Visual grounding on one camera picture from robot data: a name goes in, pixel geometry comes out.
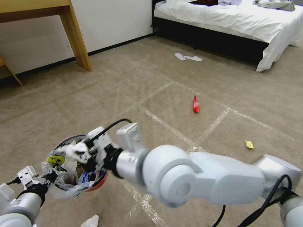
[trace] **white wall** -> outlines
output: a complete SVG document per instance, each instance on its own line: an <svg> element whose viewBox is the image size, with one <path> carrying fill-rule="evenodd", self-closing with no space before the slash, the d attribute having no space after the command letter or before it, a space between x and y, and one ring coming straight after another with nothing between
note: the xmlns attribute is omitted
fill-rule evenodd
<svg viewBox="0 0 303 227"><path fill-rule="evenodd" d="M152 32L151 0L72 3L88 52ZM15 73L20 73L74 55L57 15L0 24L0 56Z"/></svg>

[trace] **beige carpet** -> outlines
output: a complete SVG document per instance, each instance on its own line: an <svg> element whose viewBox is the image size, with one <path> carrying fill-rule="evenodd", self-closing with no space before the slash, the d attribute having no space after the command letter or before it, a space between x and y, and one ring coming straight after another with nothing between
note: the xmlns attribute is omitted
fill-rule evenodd
<svg viewBox="0 0 303 227"><path fill-rule="evenodd" d="M180 61L176 52L203 61ZM302 58L302 48L288 47L270 70L258 73L256 65L150 37L91 56L93 72L72 62L22 78L24 88L6 84L0 88L0 182L27 165L40 170L62 139L122 117L139 122L150 149L174 144L244 162L266 153L303 168ZM116 141L114 130L110 134ZM255 149L247 149L245 140ZM220 226L237 226L263 201L228 206ZM80 226L97 214L99 226L207 227L220 212L221 206L202 199L166 208L110 175L97 191L70 201L48 195L41 217L43 226ZM251 226L282 226L279 207Z"/></svg>

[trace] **yellow sticker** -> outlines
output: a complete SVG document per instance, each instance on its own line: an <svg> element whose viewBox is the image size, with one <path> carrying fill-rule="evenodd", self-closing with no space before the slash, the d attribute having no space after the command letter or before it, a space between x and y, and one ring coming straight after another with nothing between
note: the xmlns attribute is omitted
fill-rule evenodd
<svg viewBox="0 0 303 227"><path fill-rule="evenodd" d="M252 143L251 141L246 141L246 140L245 140L245 144L246 144L246 146L247 146L248 148L254 149L253 143Z"/></svg>
<svg viewBox="0 0 303 227"><path fill-rule="evenodd" d="M65 158L61 155L53 155L53 156L49 156L46 158L46 161L49 162L50 164L63 164L65 161Z"/></svg>

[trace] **white slipper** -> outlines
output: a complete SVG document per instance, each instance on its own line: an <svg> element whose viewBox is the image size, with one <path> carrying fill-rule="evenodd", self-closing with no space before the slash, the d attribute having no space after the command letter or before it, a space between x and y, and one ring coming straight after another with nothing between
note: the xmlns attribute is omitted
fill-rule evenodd
<svg viewBox="0 0 303 227"><path fill-rule="evenodd" d="M177 58L179 58L180 60L182 60L182 61L185 61L185 60L186 60L186 59L183 57L183 55L180 54L180 53L175 53L175 56L176 56Z"/></svg>
<svg viewBox="0 0 303 227"><path fill-rule="evenodd" d="M194 57L184 56L184 58L194 60L194 61L202 61L202 58L199 58L198 56L194 56Z"/></svg>

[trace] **red plastic wrapper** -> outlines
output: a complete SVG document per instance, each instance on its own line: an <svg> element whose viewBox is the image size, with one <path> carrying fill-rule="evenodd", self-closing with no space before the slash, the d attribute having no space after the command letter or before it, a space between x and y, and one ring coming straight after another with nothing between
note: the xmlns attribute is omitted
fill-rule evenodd
<svg viewBox="0 0 303 227"><path fill-rule="evenodd" d="M197 96L193 98L193 111L199 112L199 103L197 102Z"/></svg>

